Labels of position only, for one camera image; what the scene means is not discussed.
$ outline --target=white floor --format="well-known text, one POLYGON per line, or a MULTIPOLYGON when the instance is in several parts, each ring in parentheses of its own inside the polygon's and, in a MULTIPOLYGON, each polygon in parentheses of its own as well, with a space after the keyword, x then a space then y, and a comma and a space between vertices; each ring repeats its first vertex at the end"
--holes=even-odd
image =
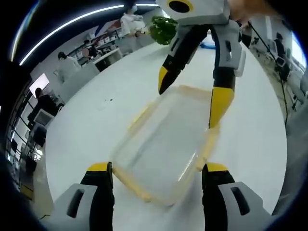
MULTIPOLYGON (((260 61, 261 66, 264 68, 265 72, 267 73, 269 80, 275 90, 275 93, 277 95, 277 98, 279 100, 283 116, 285 118, 286 116, 286 109, 283 99, 283 93, 282 93, 282 87, 280 82, 278 81, 276 74, 274 73, 274 63, 270 63, 269 65, 265 65, 264 59, 262 55, 260 57, 255 54, 254 51, 252 53, 257 57, 257 59, 260 61)), ((288 111, 291 112, 292 107, 292 100, 290 95, 286 92, 286 101, 287 101, 287 107, 288 111)), ((51 198, 47 177, 46 177, 46 165, 45 165, 45 156, 43 156, 39 161, 37 165, 37 170, 34 175, 34 188, 35 188, 35 199, 33 202, 33 209, 36 215, 41 218, 44 215, 50 215, 53 210, 53 201, 51 198)))

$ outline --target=white lab coat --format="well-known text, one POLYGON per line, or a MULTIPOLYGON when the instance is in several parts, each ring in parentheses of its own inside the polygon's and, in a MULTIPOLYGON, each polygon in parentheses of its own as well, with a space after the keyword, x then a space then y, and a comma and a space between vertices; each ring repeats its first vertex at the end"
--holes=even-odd
POLYGON ((60 59, 57 67, 58 78, 61 83, 67 81, 74 73, 81 68, 78 60, 67 56, 66 59, 60 59))
MULTIPOLYGON (((124 15, 121 18, 121 27, 123 36, 126 36, 131 33, 136 33, 137 31, 141 32, 149 31, 143 21, 143 17, 141 15, 135 15, 135 14, 124 13, 124 15)), ((125 39, 130 45, 132 51, 136 51, 153 42, 151 36, 149 36, 148 34, 140 35, 139 37, 126 36, 125 39)))

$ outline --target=led strip light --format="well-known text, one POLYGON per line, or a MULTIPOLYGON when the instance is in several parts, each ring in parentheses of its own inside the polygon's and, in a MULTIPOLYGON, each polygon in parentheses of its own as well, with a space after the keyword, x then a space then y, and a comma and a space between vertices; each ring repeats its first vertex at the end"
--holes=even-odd
MULTIPOLYGON (((136 6, 154 6, 154 7, 157 7, 158 5, 157 4, 136 4, 136 6)), ((103 8, 103 9, 99 9, 99 10, 96 10, 96 11, 92 11, 90 13, 86 13, 82 16, 79 16, 65 24, 63 24, 62 26, 58 27, 57 29, 55 29, 53 32, 50 32, 47 36, 45 36, 41 41, 39 41, 29 52, 28 54, 22 59, 22 61, 19 63, 19 65, 22 65, 24 64, 24 62, 29 58, 29 56, 40 46, 42 45, 43 42, 45 42, 47 39, 49 39, 52 35, 54 35, 55 33, 57 33, 58 31, 62 30, 64 27, 72 24, 73 22, 76 22, 78 21, 79 19, 82 19, 84 17, 87 17, 87 16, 90 16, 92 14, 95 14, 95 13, 99 13, 99 12, 103 12, 103 11, 108 11, 108 10, 112 10, 112 9, 117 9, 117 8, 122 8, 124 7, 124 5, 118 5, 118 6, 112 6, 112 7, 107 7, 107 8, 103 8)))

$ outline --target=green plant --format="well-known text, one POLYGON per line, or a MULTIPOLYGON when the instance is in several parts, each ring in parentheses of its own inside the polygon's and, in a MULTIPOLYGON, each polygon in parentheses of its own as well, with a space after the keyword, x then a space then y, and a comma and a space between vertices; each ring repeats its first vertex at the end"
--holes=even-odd
POLYGON ((176 34, 177 21, 163 16, 153 16, 151 37, 161 45, 169 45, 176 34))

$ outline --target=plastic storage box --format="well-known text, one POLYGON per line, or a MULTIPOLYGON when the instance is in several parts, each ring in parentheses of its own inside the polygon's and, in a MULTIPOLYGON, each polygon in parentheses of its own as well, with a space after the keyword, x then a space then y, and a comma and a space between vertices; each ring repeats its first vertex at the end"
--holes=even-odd
POLYGON ((134 121, 115 149, 114 175, 146 202, 172 205, 180 200, 218 136, 207 144, 210 102, 210 91, 168 89, 134 121))

